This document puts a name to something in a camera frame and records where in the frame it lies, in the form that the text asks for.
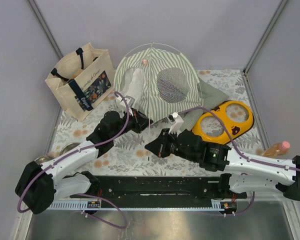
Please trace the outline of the green checkered pet cushion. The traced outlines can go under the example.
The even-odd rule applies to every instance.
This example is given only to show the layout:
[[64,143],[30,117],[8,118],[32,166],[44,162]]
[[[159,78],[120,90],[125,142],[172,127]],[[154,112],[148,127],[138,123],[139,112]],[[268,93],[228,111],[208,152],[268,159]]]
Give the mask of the green checkered pet cushion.
[[[199,92],[199,97],[203,99],[203,104],[201,104],[201,106],[208,110],[216,108],[229,99],[229,96],[226,93],[204,82],[201,78],[199,78],[197,89]],[[185,113],[182,116],[183,124],[180,127],[180,131],[192,130],[203,113],[204,110],[202,109],[196,109]]]

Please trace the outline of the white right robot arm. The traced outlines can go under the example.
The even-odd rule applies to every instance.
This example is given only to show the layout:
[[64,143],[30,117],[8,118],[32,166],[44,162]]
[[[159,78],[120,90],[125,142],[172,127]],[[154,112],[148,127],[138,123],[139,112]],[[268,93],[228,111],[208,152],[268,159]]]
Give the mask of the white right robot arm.
[[218,184],[218,194],[229,198],[234,193],[282,193],[290,200],[300,201],[300,156],[293,159],[274,159],[242,152],[235,147],[203,141],[191,131],[170,133],[165,128],[145,145],[159,158],[171,154],[210,172],[221,171],[229,179]]

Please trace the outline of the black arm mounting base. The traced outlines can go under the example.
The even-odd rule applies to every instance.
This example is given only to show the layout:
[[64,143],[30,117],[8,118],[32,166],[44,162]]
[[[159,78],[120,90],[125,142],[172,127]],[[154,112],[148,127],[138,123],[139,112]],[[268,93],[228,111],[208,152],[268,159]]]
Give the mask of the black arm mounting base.
[[246,193],[234,193],[226,183],[228,175],[220,177],[167,176],[95,176],[86,194],[107,200],[141,196],[191,196],[199,199],[246,199]]

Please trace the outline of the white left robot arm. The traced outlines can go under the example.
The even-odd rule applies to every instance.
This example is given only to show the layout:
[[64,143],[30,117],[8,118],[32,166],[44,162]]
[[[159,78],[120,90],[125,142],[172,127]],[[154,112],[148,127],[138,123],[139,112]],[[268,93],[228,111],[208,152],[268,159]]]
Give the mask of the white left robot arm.
[[123,116],[116,111],[108,111],[86,140],[74,149],[42,164],[31,161],[25,166],[15,188],[19,197],[18,212],[25,212],[21,204],[25,204],[33,214],[39,214],[53,201],[64,197],[79,194],[88,198],[96,196],[99,186],[92,174],[79,173],[72,177],[68,174],[107,153],[116,138],[129,131],[139,134],[152,123],[153,120],[135,109]]

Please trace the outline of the steel pet bowl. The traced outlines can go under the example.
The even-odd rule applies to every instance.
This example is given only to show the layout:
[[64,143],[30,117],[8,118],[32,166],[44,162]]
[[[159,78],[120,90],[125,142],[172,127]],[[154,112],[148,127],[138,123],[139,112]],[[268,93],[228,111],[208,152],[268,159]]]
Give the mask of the steel pet bowl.
[[79,146],[79,145],[80,145],[79,142],[72,142],[72,143],[69,143],[69,144],[67,144],[66,146],[64,146],[64,147],[62,148],[62,150],[60,151],[60,154],[59,154],[59,155],[61,156],[61,155],[65,154],[65,153],[69,152],[70,150],[76,148],[76,147]]
[[34,162],[37,163],[38,165],[41,165],[41,164],[43,164],[45,162],[48,162],[48,161],[51,161],[53,159],[54,158],[52,156],[50,156],[50,155],[42,155],[42,156],[36,158],[34,160]]

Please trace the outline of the yellow double pet bowl holder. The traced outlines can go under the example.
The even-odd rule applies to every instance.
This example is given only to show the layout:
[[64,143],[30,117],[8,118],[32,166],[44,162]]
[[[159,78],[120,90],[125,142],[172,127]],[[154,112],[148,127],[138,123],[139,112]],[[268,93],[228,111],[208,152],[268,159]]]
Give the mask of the yellow double pet bowl holder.
[[192,128],[192,132],[205,142],[228,144],[231,140],[226,132],[236,139],[255,123],[251,109],[240,101],[225,101],[211,111],[214,114],[205,112]]

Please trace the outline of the floral table mat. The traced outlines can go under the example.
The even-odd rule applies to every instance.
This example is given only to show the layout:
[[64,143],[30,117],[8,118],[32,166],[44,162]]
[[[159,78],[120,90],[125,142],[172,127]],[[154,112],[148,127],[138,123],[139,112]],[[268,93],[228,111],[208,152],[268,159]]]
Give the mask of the floral table mat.
[[[246,84],[239,69],[204,69],[198,70],[197,74],[202,81],[226,93],[230,100],[250,105]],[[107,111],[116,110],[114,103],[115,96],[111,93],[83,122],[62,112],[48,155],[58,157],[65,146],[83,142],[93,132]],[[140,134],[130,131],[117,138],[113,148],[107,153],[82,165],[77,172],[90,171],[94,175],[110,176],[212,177],[221,174],[220,171],[206,171],[197,163],[175,155],[158,158],[148,152],[144,148],[145,144],[158,137],[161,130],[169,126],[169,121],[163,119]]]

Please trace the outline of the beige canvas tote bag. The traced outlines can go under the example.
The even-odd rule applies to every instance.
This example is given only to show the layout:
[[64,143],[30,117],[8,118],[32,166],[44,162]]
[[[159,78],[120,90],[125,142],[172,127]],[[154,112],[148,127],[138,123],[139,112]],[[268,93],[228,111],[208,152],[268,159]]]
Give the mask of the beige canvas tote bag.
[[109,51],[87,43],[65,55],[45,83],[63,111],[82,122],[114,90],[114,77]]

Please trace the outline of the pink capped drink bottle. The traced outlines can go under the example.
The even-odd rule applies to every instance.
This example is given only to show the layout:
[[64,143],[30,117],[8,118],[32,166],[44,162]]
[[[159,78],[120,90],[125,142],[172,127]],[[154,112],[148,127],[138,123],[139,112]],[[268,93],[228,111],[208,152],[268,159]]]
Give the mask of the pink capped drink bottle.
[[290,150],[291,144],[288,141],[275,143],[261,154],[263,157],[276,158],[278,156],[285,155]]

